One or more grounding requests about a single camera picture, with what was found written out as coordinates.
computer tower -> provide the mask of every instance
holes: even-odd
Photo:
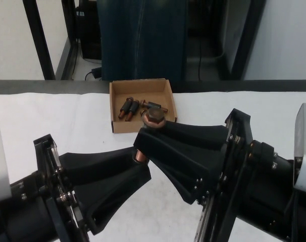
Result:
[[[77,34],[83,58],[101,60],[101,35],[96,1],[80,0],[80,6],[76,10]]]

copper bolt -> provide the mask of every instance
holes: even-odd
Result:
[[[144,163],[147,161],[147,157],[142,153],[140,152],[139,150],[137,150],[137,153],[136,153],[136,156],[135,156],[135,160],[138,162],[138,163]]]
[[[126,102],[122,106],[122,108],[120,110],[120,114],[118,115],[119,119],[122,119],[125,116],[126,112],[128,112],[130,106],[132,105],[132,102],[133,102],[133,98],[132,97],[126,98]]]
[[[166,124],[164,113],[160,108],[152,107],[142,116],[144,124],[148,127],[159,129]]]
[[[161,107],[161,105],[157,104],[157,103],[153,103],[153,102],[145,102],[144,100],[141,100],[140,104],[141,107],[146,107],[147,109],[150,109],[152,107],[155,108],[160,108],[164,113],[167,113],[169,110],[167,108]]]
[[[139,112],[139,114],[141,115],[141,117],[143,116],[143,114],[146,112],[145,109],[142,109],[141,112]]]
[[[118,115],[119,119],[122,119],[125,116],[125,111],[122,110],[121,113]]]
[[[139,101],[138,100],[134,100],[131,107],[129,108],[129,113],[126,117],[126,122],[131,121],[132,117],[134,114],[136,114],[137,110],[139,108]]]

open cardboard tray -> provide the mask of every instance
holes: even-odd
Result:
[[[113,81],[110,83],[110,105],[111,122],[113,133],[132,133],[138,132],[143,126],[141,121],[140,107],[130,122],[119,119],[120,109],[127,97],[133,97],[134,100],[143,100],[154,102],[167,108],[169,111],[165,114],[166,120],[177,121],[177,111],[174,104],[173,94],[169,80],[166,79],[144,79],[131,81]]]

blue fabric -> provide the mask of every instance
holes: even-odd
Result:
[[[103,80],[183,80],[187,4],[187,0],[97,0]]]

white table surface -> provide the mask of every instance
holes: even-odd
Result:
[[[253,138],[293,157],[294,121],[306,93],[174,94],[178,122],[224,124],[233,108],[251,115]],[[0,95],[0,128],[13,183],[37,169],[33,141],[54,138],[59,154],[96,153],[129,147],[136,133],[112,134],[108,94]],[[202,207],[188,205],[156,166],[152,180],[117,211],[95,241],[193,241]],[[278,241],[237,219],[230,242]]]

